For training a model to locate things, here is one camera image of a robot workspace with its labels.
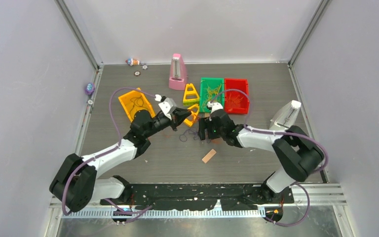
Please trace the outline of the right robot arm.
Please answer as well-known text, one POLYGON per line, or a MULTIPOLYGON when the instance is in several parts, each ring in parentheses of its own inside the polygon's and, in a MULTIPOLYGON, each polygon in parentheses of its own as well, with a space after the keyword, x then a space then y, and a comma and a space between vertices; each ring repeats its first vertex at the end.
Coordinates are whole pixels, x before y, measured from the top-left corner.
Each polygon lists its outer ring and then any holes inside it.
POLYGON ((223 109, 198 122, 201 140, 221 138, 229 146, 274 152, 281 166, 260 187, 267 202, 276 202, 282 191, 295 182, 305 181, 326 157, 325 151, 298 126, 284 131, 258 129, 236 124, 223 109))

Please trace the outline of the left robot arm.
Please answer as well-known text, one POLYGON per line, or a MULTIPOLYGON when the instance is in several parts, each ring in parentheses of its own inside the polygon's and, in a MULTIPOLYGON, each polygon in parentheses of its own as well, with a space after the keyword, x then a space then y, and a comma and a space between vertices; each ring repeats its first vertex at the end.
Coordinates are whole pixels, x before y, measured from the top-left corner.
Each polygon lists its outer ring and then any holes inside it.
POLYGON ((130 124, 130 130, 108 148, 83 157, 68 155, 49 186, 50 192, 62 203, 64 215, 78 212, 89 202, 113 198, 127 204, 132 192, 120 178, 98 180, 113 167, 141 156, 150 146, 149 137, 166 129, 173 130, 191 115, 191 110, 175 108, 165 115, 160 111, 152 117, 147 110, 139 110, 130 124))

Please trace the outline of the orange plastic bin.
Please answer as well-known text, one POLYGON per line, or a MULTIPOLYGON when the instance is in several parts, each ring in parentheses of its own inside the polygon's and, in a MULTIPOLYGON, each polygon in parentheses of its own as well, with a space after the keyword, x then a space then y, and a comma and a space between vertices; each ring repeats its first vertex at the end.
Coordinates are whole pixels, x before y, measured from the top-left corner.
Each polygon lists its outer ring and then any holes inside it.
POLYGON ((149 102, 147 95, 139 87, 125 88, 123 90, 127 90, 127 92, 118 96, 118 100, 131 122, 134 120, 136 113, 141 110, 148 111, 151 118, 155 116, 152 104, 149 102))

